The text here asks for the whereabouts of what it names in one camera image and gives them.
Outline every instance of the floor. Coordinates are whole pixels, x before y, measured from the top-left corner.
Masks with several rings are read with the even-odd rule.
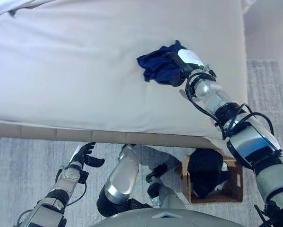
[[[283,0],[257,0],[244,24],[247,58],[279,62],[283,82]]]

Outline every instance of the metallic cylinder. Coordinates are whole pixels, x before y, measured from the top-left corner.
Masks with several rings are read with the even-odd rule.
[[[281,163],[269,166],[261,170],[256,182],[264,202],[275,201],[277,206],[283,208],[283,158],[279,157]]]
[[[117,205],[126,203],[133,191],[139,170],[139,160],[131,145],[121,151],[119,163],[109,176],[104,193],[108,200]]]

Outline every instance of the white bed sheet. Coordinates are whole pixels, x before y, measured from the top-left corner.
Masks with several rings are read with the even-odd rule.
[[[246,101],[240,0],[56,0],[0,16],[0,122],[220,138],[136,58],[180,40]]]

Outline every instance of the robotic hand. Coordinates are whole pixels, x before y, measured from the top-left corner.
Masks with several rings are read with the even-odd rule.
[[[24,213],[30,213],[20,223],[24,214],[22,213],[16,227],[64,227],[66,225],[67,220],[63,217],[65,208],[80,200],[86,192],[86,180],[89,173],[83,170],[84,164],[91,167],[101,167],[104,164],[104,159],[88,155],[92,153],[91,149],[94,148],[94,145],[93,142],[76,148],[69,165],[64,170],[58,171],[55,185],[46,197],[38,201],[33,210],[25,211]],[[69,203],[77,183],[85,185],[85,192],[79,199]]]

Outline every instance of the white label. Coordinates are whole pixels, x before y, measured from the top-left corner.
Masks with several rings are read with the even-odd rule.
[[[192,63],[192,64],[197,64],[199,66],[204,66],[201,59],[192,51],[181,49],[178,51],[178,56],[185,63]]]

